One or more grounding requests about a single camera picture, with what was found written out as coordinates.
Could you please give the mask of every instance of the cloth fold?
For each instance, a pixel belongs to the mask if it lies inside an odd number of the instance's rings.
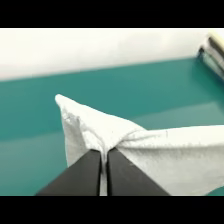
[[[61,110],[68,166],[88,150],[99,150],[106,194],[106,155],[114,147],[171,195],[205,195],[224,185],[224,126],[145,130],[62,95]]]

